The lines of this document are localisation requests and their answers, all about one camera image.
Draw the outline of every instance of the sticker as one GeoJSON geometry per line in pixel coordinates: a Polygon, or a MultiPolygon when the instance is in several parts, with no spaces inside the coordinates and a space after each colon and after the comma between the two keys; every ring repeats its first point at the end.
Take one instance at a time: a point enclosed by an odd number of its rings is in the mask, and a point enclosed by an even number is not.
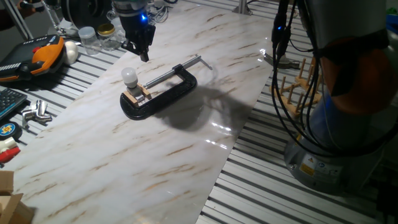
{"type": "Polygon", "coordinates": [[[309,154],[306,154],[303,158],[303,162],[301,163],[300,170],[312,177],[315,173],[315,168],[317,164],[318,161],[316,158],[309,154]]]}
{"type": "Polygon", "coordinates": [[[319,161],[317,158],[306,154],[300,166],[300,170],[310,175],[314,179],[322,182],[337,183],[343,166],[336,166],[326,162],[319,161]]]}
{"type": "Polygon", "coordinates": [[[50,40],[50,43],[53,42],[55,40],[55,36],[53,36],[50,40]]]}
{"type": "Polygon", "coordinates": [[[15,130],[14,124],[5,124],[0,128],[0,136],[7,136],[15,130]]]}

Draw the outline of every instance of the marble-patterned board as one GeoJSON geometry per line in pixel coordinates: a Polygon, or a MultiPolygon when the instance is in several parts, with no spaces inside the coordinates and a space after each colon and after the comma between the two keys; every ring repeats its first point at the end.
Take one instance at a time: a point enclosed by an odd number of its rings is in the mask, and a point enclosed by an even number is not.
{"type": "Polygon", "coordinates": [[[33,223],[195,223],[272,70],[262,61],[271,28],[178,3],[157,25],[149,62],[126,53],[6,164],[33,223]],[[123,114],[123,68],[146,83],[195,54],[213,67],[188,69],[195,91],[143,121],[123,114]]]}

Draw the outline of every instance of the keyboard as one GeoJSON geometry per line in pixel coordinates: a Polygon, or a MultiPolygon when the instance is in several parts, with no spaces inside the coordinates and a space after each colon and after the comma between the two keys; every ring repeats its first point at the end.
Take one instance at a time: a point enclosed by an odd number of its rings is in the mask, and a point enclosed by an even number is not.
{"type": "Polygon", "coordinates": [[[0,119],[3,119],[7,114],[21,105],[26,98],[27,95],[9,88],[0,92],[0,119]]]}

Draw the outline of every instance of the red object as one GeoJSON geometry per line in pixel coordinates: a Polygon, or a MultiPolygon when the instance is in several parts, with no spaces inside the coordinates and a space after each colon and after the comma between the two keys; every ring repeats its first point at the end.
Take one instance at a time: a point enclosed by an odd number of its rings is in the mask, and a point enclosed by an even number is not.
{"type": "Polygon", "coordinates": [[[42,48],[42,47],[35,47],[35,48],[33,49],[33,51],[32,51],[33,54],[36,53],[36,51],[38,51],[38,50],[41,49],[41,48],[42,48]]]}
{"type": "Polygon", "coordinates": [[[21,150],[18,147],[8,149],[5,152],[0,153],[0,163],[9,162],[14,158],[21,150]]]}

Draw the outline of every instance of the metal rod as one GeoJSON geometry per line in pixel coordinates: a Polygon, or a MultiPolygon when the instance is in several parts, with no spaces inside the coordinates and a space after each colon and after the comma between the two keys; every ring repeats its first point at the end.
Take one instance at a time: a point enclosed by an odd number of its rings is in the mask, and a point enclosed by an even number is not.
{"type": "Polygon", "coordinates": [[[6,8],[9,16],[11,17],[12,21],[14,22],[15,27],[19,31],[20,35],[24,40],[31,40],[33,39],[32,33],[28,26],[26,25],[24,18],[22,18],[21,14],[19,13],[17,7],[13,5],[13,2],[10,0],[0,0],[3,4],[4,8],[6,8]]]}
{"type": "Polygon", "coordinates": [[[54,20],[54,18],[52,17],[52,14],[51,14],[50,9],[49,9],[49,7],[47,6],[47,4],[46,4],[45,2],[42,2],[42,4],[43,4],[43,7],[44,7],[44,10],[46,11],[47,15],[49,16],[49,18],[50,18],[50,20],[51,20],[51,22],[52,22],[52,25],[54,26],[54,29],[55,29],[56,31],[59,31],[59,22],[58,22],[58,23],[55,22],[55,20],[54,20]]]}
{"type": "MultiPolygon", "coordinates": [[[[191,67],[192,65],[198,63],[198,62],[202,62],[203,64],[205,64],[210,70],[212,70],[213,68],[211,68],[206,62],[203,61],[203,59],[201,59],[200,55],[197,55],[196,57],[194,57],[193,59],[185,62],[182,64],[182,66],[184,67],[184,69],[187,69],[189,67],[191,67]]],[[[173,75],[175,75],[174,70],[170,70],[168,72],[166,72],[165,74],[155,78],[152,81],[149,81],[148,83],[146,83],[145,85],[143,85],[144,88],[148,89],[148,88],[152,88],[153,86],[156,86],[157,84],[168,80],[169,78],[173,77],[173,75]]]]}

